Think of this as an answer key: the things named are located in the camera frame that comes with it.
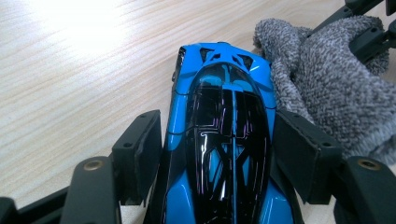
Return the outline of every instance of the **screw hole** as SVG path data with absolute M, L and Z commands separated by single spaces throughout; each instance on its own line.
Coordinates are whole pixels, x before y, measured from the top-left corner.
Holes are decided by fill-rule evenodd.
M 132 145 L 132 143 L 124 143 L 124 147 L 131 147 Z
M 322 145 L 323 145 L 324 147 L 330 147 L 332 144 L 325 142 L 325 143 L 322 143 Z
M 377 171 L 377 170 L 381 169 L 381 166 L 378 163 L 376 163 L 375 161 L 369 161 L 369 160 L 365 160 L 365 159 L 359 159 L 358 165 L 363 168 L 366 168 L 368 170 Z
M 89 161 L 84 164 L 84 170 L 93 171 L 101 168 L 103 166 L 103 161 Z

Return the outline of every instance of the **blue car body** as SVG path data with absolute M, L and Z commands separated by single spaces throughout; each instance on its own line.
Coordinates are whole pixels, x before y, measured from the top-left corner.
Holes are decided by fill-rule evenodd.
M 270 177 L 270 64 L 228 43 L 183 46 L 145 223 L 293 223 Z

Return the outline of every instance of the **toy car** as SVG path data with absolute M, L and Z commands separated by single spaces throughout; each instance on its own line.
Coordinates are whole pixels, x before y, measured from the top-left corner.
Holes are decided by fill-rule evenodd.
M 145 223 L 293 223 L 269 176 L 270 64 L 228 43 L 180 48 Z

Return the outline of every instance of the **black plastic bracket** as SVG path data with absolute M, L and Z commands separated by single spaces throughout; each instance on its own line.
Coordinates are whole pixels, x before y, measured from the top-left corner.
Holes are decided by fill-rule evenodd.
M 376 27 L 368 29 L 350 42 L 349 48 L 362 63 L 369 62 L 390 48 L 396 48 L 396 21 L 389 25 L 386 32 Z
M 337 223 L 396 223 L 396 177 L 388 166 L 351 157 L 334 170 L 330 184 L 337 199 Z
M 394 0 L 387 0 L 387 16 L 396 12 L 396 2 Z
M 120 203 L 141 204 L 149 195 L 163 151 L 160 111 L 138 116 L 112 151 Z
M 338 21 L 344 18 L 364 15 L 370 9 L 381 3 L 383 0 L 346 0 L 346 4 L 335 11 L 326 21 L 321 23 L 317 28 L 315 28 L 311 34 L 316 33 L 321 28 L 327 26 L 328 24 Z M 394 11 L 394 6 L 392 4 L 388 4 L 389 0 L 387 0 L 387 13 L 388 11 Z
M 308 120 L 286 110 L 276 112 L 276 162 L 304 202 L 329 203 L 329 176 L 341 151 L 339 143 Z
M 108 157 L 94 157 L 76 166 L 67 192 L 61 224 L 121 223 L 114 183 L 113 164 Z
M 21 223 L 59 223 L 67 191 L 68 188 L 60 189 L 23 207 L 19 210 Z
M 296 191 L 294 186 L 286 178 L 277 165 L 274 153 L 271 153 L 271 173 L 272 180 L 276 183 L 279 189 L 284 193 L 288 202 L 290 203 L 291 212 L 293 215 L 293 224 L 304 224 L 303 215 L 301 214 L 300 205 L 297 200 Z
M 18 223 L 18 212 L 14 200 L 0 198 L 0 223 Z

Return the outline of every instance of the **wooden table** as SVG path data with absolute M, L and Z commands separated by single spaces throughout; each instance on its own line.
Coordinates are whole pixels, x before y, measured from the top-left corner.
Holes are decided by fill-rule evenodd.
M 254 50 L 258 21 L 313 28 L 344 4 L 43 2 L 0 2 L 0 194 L 18 207 L 67 186 L 80 161 L 108 155 L 139 114 L 160 109 L 164 132 L 181 45 L 226 41 Z M 387 26 L 394 19 L 385 17 L 385 3 L 371 13 Z M 122 211 L 125 223 L 144 216 L 142 208 Z M 333 222 L 331 206 L 303 213 L 306 223 Z

